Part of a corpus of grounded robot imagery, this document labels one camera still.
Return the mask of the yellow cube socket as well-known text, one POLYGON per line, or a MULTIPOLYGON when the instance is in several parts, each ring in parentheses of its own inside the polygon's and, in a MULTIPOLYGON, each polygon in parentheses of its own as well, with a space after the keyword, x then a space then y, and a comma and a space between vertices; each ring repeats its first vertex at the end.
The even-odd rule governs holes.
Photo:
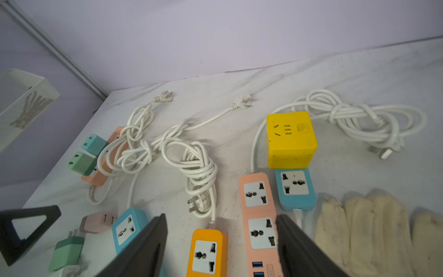
POLYGON ((309 167, 318 143, 307 112, 270 114, 266 117, 266 132, 270 169, 309 167))

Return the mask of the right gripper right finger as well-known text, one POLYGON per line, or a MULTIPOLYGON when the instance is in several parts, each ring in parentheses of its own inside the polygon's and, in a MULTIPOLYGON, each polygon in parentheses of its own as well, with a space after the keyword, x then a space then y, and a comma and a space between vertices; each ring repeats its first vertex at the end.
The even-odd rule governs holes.
POLYGON ((287 215, 276 217, 278 253, 285 277, 346 277, 287 215))

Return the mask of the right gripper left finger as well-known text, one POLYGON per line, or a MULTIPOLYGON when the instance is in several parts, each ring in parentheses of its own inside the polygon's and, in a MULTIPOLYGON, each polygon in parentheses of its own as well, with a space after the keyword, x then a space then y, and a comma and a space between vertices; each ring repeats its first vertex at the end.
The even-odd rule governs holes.
POLYGON ((167 242, 166 215, 154 217, 98 277, 164 277, 167 242))

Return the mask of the green charger plug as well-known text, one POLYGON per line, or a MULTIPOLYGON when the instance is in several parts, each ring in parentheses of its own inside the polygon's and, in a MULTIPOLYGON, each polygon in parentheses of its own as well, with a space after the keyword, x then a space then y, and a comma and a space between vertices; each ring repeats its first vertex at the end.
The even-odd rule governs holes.
POLYGON ((90 175, 96 167, 97 160, 83 152, 76 152, 67 164, 67 168, 81 175, 90 175))
POLYGON ((83 245, 84 237, 78 234, 77 229, 69 232, 66 239, 56 244, 48 270, 55 272, 68 265, 78 265, 83 245))

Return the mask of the teal charger plug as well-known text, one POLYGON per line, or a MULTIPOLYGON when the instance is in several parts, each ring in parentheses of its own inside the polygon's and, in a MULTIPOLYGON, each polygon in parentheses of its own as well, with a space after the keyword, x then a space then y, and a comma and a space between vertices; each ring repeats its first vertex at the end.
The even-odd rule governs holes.
POLYGON ((98 157, 109 142, 96 134, 90 134, 86 141, 82 144, 82 149, 93 156, 98 157))

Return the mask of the orange power strip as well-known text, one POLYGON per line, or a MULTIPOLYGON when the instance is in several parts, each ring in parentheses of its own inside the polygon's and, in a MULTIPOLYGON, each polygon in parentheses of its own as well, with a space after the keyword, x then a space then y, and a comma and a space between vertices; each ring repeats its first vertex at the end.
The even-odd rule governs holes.
POLYGON ((227 234, 215 229, 194 231, 187 277, 226 277, 227 260, 227 234))

